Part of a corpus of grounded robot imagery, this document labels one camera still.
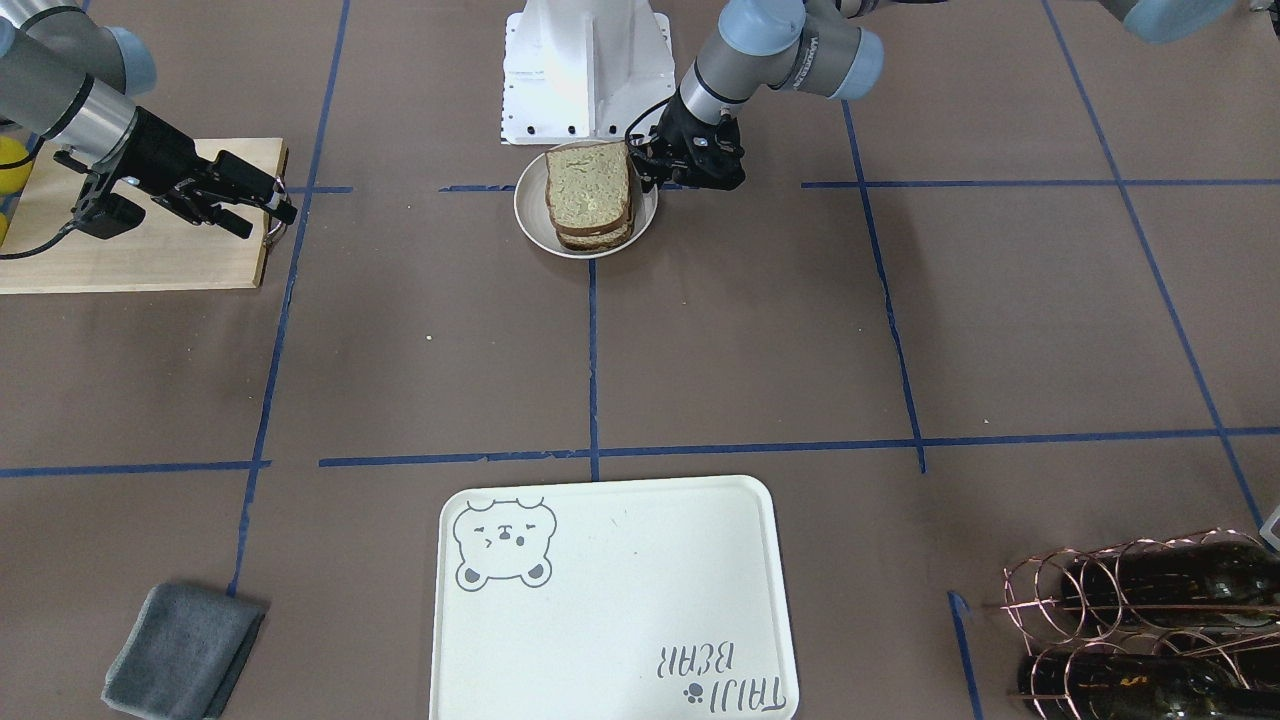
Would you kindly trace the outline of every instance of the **white bracket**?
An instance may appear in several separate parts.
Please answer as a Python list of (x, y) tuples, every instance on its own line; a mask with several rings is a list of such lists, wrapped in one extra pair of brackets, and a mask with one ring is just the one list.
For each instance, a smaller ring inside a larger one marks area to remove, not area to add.
[(504, 143), (621, 140), (676, 91), (671, 20), (649, 0), (529, 0), (506, 38)]

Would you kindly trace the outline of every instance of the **blue joint cap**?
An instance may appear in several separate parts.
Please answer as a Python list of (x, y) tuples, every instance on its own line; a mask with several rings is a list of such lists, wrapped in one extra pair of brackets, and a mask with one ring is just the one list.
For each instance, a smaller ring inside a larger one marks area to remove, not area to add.
[(1212, 23), (1235, 0), (1140, 0), (1124, 18), (1124, 27), (1152, 45), (1181, 40)]
[(804, 0), (730, 0), (718, 27), (733, 50), (768, 58), (800, 40), (804, 19)]
[(831, 100), (861, 99), (872, 91), (884, 69), (884, 42), (874, 32), (859, 29), (863, 35), (858, 41), (858, 53), (854, 53), (854, 64), (850, 65), (845, 82), (831, 95)]
[(129, 97), (137, 97), (155, 90), (156, 59), (151, 56), (151, 50), (147, 50), (142, 38), (123, 27), (106, 29), (115, 37), (115, 45), (120, 49), (120, 58), (124, 60), (124, 94)]
[(0, 18), (0, 58), (9, 54), (9, 49), (13, 47), (13, 41), (18, 38), (18, 28), (13, 27), (13, 23)]

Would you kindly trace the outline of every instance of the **bread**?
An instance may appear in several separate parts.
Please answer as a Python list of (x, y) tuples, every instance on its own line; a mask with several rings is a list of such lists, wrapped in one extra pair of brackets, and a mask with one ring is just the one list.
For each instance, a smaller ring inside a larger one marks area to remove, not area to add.
[(547, 152), (547, 209), (566, 247), (600, 250), (625, 242), (631, 236), (631, 161), (626, 143)]

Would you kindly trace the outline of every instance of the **bear ear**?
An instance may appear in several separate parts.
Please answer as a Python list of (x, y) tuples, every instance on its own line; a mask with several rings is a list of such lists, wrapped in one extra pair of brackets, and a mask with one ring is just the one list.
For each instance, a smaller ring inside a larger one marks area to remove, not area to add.
[(520, 579), (531, 588), (540, 588), (545, 585), (547, 580), (552, 579), (552, 561), (545, 557), (538, 559), (538, 565), (526, 570)]
[(489, 582), (488, 575), (481, 575), (467, 564), (458, 568), (458, 587), (467, 592), (476, 592)]

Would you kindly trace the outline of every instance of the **black cable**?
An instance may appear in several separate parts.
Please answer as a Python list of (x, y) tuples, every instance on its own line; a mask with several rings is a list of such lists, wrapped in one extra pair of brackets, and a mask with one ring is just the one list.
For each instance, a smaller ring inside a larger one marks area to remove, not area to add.
[(61, 242), (63, 238), (67, 237), (67, 236), (69, 236), (73, 229), (76, 229), (76, 220), (68, 222), (65, 225), (61, 227), (61, 229), (58, 231), (56, 234), (54, 234), (52, 240), (50, 240), (49, 242), (41, 245), (40, 247), (36, 247), (36, 249), (32, 249), (32, 250), (26, 250), (23, 252), (12, 252), (9, 255), (0, 254), (0, 260), (23, 260), (26, 258), (32, 258), (35, 255), (40, 255), (41, 252), (44, 252), (44, 251), (49, 250), (50, 247), (52, 247), (52, 246), (58, 245), (59, 242)]
[(40, 149), (44, 146), (45, 146), (45, 138), (41, 137), (40, 140), (36, 141), (36, 145), (32, 146), (31, 152), (27, 152), (26, 158), (18, 160), (17, 163), (0, 164), (0, 170), (17, 170), (18, 168), (26, 165), (27, 163), (31, 163), (32, 160), (36, 159), (36, 154), (40, 152)]
[(653, 108), (649, 108), (648, 110), (645, 110), (644, 113), (640, 113), (640, 117), (636, 118), (630, 126), (627, 126), (627, 132), (622, 133), (622, 137), (625, 137), (627, 140), (627, 142), (631, 142), (631, 131), (636, 129), (636, 126), (640, 124), (640, 120), (648, 118), (655, 110), (658, 110), (658, 108), (662, 108), (667, 102), (671, 102), (671, 97), (663, 100), (662, 102), (658, 102)]

